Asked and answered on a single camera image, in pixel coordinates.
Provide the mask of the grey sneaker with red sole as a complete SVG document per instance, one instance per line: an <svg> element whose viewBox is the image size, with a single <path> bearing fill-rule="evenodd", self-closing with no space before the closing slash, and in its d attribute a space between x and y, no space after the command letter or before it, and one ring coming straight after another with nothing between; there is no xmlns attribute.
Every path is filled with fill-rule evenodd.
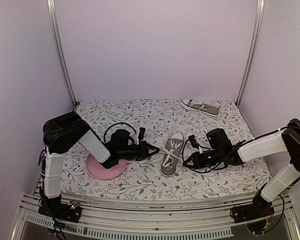
<svg viewBox="0 0 300 240"><path fill-rule="evenodd" d="M185 138L182 133L173 133L166 141L165 148L160 150L163 154L161 163L161 172L166 177L172 177L177 168L178 160L181 160L180 154L185 144Z"/></svg>

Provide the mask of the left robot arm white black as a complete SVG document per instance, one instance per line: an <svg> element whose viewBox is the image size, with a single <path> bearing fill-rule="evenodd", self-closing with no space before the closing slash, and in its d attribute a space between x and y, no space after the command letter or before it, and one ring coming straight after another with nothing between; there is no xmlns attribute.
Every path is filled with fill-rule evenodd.
<svg viewBox="0 0 300 240"><path fill-rule="evenodd" d="M44 149L38 161L42 179L38 212L51 217L54 222L78 223L81 218L80 203L74 200L62 203L61 196L64 159L73 146L81 145L88 152L87 165L96 167L102 180L120 175L128 161L142 161L160 151L144 140L146 130L143 127L135 132L135 138L129 131L117 129L110 141L106 141L74 111L48 120L42 131Z"/></svg>

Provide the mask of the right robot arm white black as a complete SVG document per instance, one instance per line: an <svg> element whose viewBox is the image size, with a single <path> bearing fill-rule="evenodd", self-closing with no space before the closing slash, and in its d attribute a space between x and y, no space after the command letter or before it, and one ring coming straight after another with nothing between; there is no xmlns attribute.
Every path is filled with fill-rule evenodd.
<svg viewBox="0 0 300 240"><path fill-rule="evenodd" d="M289 162L257 191L250 204L237 205L230 210L235 223L273 216L273 201L300 179L300 120L291 119L279 129L236 144L231 143L222 128L209 131L206 137L209 150L204 150L195 136L188 138L198 151L183 159L184 167L195 172L203 168L212 172L221 170L221 165L242 166L259 158L278 154L289 156Z"/></svg>

